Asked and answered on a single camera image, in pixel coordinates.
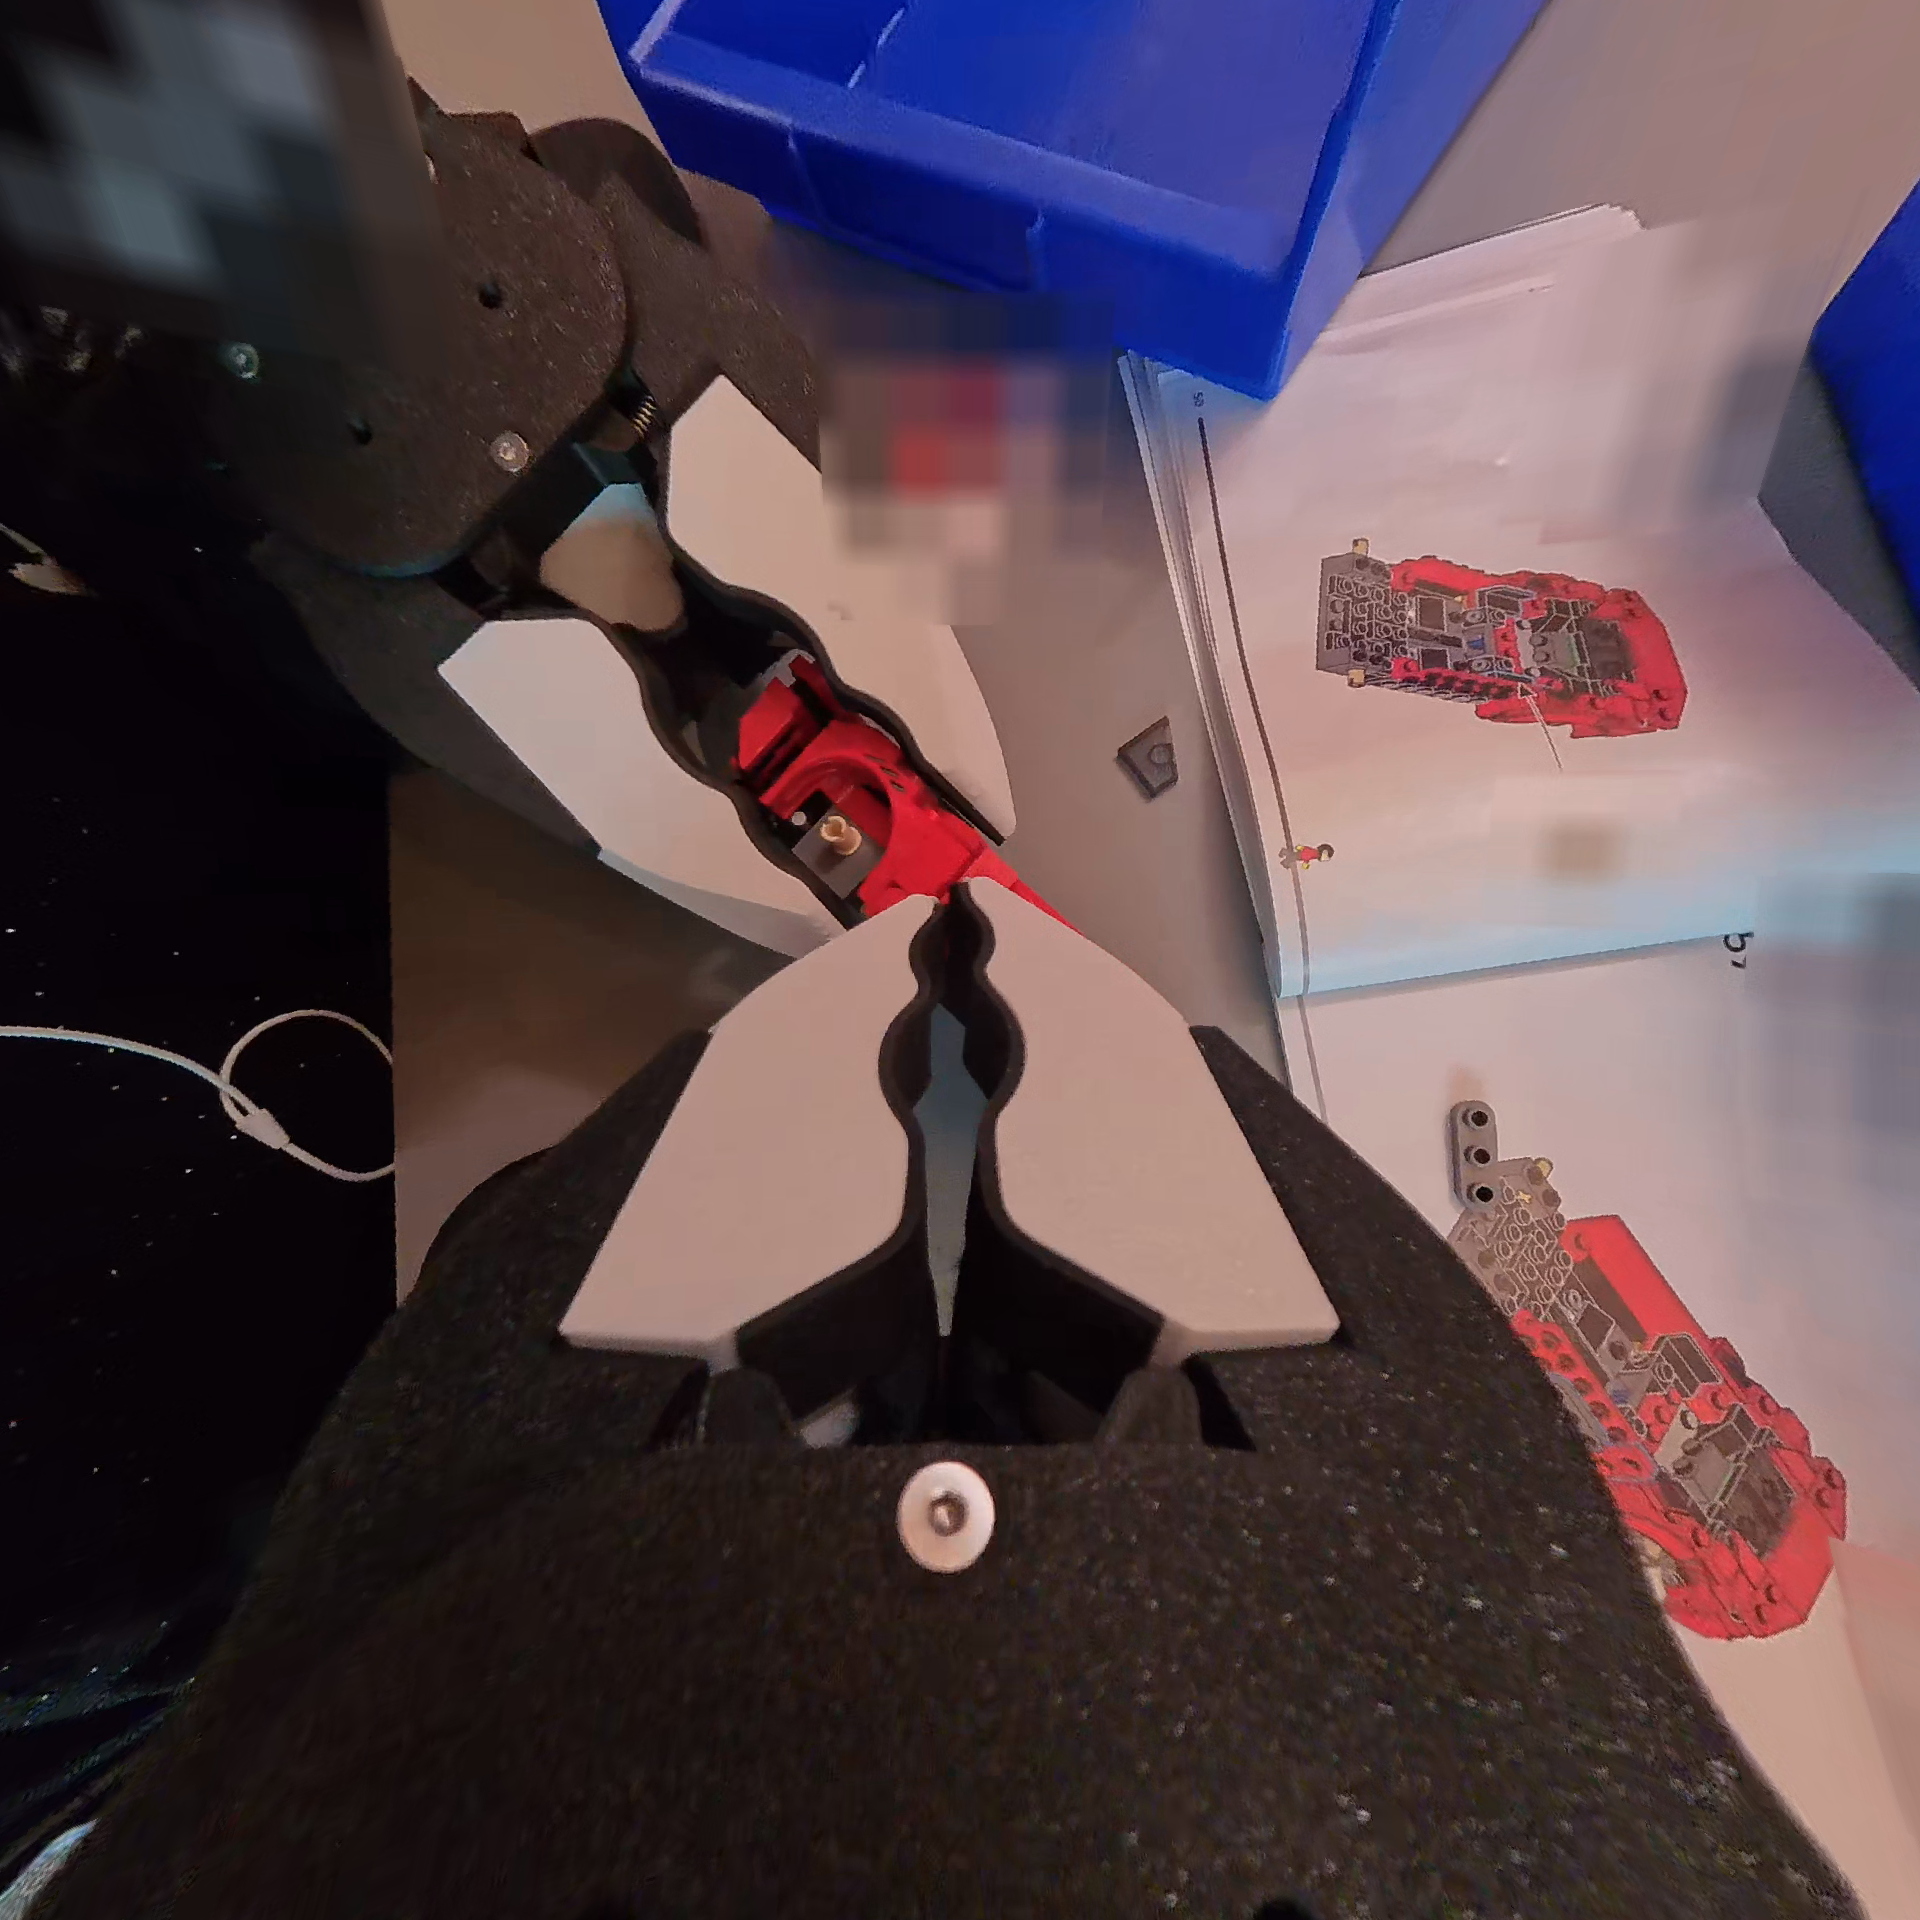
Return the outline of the person's black clothing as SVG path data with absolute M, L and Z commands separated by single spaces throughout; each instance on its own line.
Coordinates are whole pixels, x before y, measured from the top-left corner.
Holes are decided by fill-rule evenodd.
M 224 1064 L 397 1016 L 388 762 L 258 666 L 0 580 L 0 1016 Z M 397 1185 L 201 1071 L 0 1044 L 0 1755 L 71 1765 L 201 1671 L 323 1394 L 397 1309 Z

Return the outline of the blue plastic bin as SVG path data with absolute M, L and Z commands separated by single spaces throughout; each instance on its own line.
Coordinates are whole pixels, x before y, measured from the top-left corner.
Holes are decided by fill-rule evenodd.
M 1274 397 L 1545 0 L 598 0 L 673 165 Z
M 1823 300 L 1756 506 L 1920 688 L 1920 190 Z

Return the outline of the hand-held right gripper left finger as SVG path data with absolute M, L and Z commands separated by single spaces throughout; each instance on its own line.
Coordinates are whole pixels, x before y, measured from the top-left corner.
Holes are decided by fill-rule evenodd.
M 560 1338 L 712 1370 L 893 1370 L 936 1338 L 936 902 L 760 979 L 692 1058 Z

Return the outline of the red black toy brick car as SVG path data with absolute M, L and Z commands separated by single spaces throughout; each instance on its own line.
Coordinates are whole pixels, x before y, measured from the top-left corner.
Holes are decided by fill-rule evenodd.
M 780 648 L 740 708 L 731 777 L 780 828 L 780 852 L 822 881 L 843 927 L 902 902 L 950 902 L 950 881 L 1002 881 L 1042 906 L 1002 852 L 908 762 L 908 745 L 848 708 L 822 663 Z

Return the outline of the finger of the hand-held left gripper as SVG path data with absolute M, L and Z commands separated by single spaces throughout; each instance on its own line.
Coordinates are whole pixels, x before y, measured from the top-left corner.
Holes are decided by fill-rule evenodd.
M 438 674 L 589 828 L 598 866 L 790 960 L 848 938 L 745 836 L 740 793 L 657 745 L 633 663 L 589 621 L 490 621 Z
M 731 385 L 673 427 L 673 542 L 731 589 L 780 597 L 947 785 L 1010 836 L 1010 775 L 958 637 L 848 548 L 822 468 Z

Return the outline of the open instruction booklet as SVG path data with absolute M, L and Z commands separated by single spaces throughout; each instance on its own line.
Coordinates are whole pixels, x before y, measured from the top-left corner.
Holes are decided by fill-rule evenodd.
M 1121 351 L 1297 1097 L 1477 1265 L 1868 1920 L 1920 1913 L 1920 694 L 1698 490 L 1756 266 L 1578 209 L 1274 405 Z

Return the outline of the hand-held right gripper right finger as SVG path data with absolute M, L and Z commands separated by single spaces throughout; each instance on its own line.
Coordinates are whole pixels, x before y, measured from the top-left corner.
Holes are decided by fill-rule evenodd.
M 987 1086 L 958 1338 L 1022 1370 L 1325 1348 L 1337 1302 L 1191 1016 L 1002 881 L 958 927 Z

